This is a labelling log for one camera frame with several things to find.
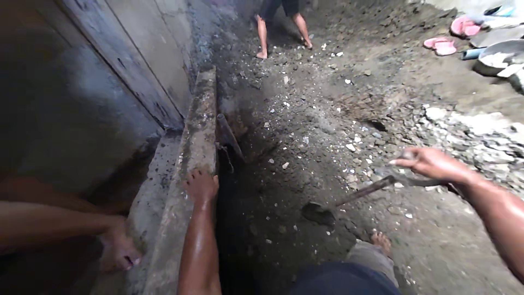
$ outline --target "metal pipe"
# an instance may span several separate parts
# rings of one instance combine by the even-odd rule
[[[226,117],[224,114],[218,114],[216,116],[216,119],[219,122],[219,131],[220,131],[220,143],[221,144],[229,144],[233,147],[233,150],[235,153],[242,159],[242,161],[245,162],[244,155],[242,154],[242,150],[240,149],[240,146],[238,145],[238,142],[236,141],[235,135],[233,135],[233,131],[231,130],[231,127],[229,126]]]
[[[462,52],[462,60],[477,59],[484,50],[486,50],[486,47],[466,50]]]

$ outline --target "pink flip-flop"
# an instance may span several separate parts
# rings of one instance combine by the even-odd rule
[[[424,47],[435,50],[438,56],[451,55],[457,52],[453,44],[454,41],[446,37],[431,38],[424,41]]]
[[[467,18],[466,16],[456,18],[451,23],[451,32],[459,37],[468,37],[476,35],[480,30],[481,27],[475,24],[474,21]]]

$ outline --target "tool handle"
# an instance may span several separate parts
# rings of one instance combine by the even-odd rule
[[[431,179],[431,180],[418,180],[418,179],[414,179],[414,178],[409,178],[409,177],[403,177],[402,180],[404,182],[407,182],[408,185],[410,186],[436,186],[436,185],[443,185],[443,184],[447,184],[448,181],[445,181],[445,180],[437,180],[437,179]],[[339,207],[339,206],[342,206],[346,203],[349,203],[351,201],[354,201],[356,199],[359,199],[359,198],[362,198],[364,196],[367,196],[369,195],[370,193],[372,192],[376,192],[378,191],[379,189],[382,189],[386,186],[390,186],[392,184],[394,184],[395,182],[399,182],[397,180],[397,178],[393,175],[388,175],[384,178],[382,178],[381,180],[379,181],[376,181],[376,182],[373,182],[372,184],[362,188],[362,189],[359,189],[358,191],[354,192],[353,194],[349,194],[345,197],[342,198],[342,200],[339,200],[338,202],[335,203],[335,207]]]

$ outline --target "soil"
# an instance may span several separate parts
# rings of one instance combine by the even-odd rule
[[[510,85],[421,46],[448,36],[457,11],[394,0],[303,3],[314,49],[279,11],[260,60],[256,4],[218,4],[227,17],[213,39],[220,111],[243,135],[246,158],[220,151],[224,294],[286,293],[301,269],[342,261],[373,229],[392,240],[404,294],[522,294],[473,208],[444,188],[375,192],[339,207],[334,228],[300,214],[309,201],[332,204],[380,179],[403,147],[426,143],[411,131],[426,104],[522,121]],[[467,40],[455,45],[467,49]]]

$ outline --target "blue pvc pipe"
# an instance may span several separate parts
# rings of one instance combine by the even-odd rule
[[[462,60],[477,59],[484,50],[486,50],[486,47],[466,50],[462,52]]]

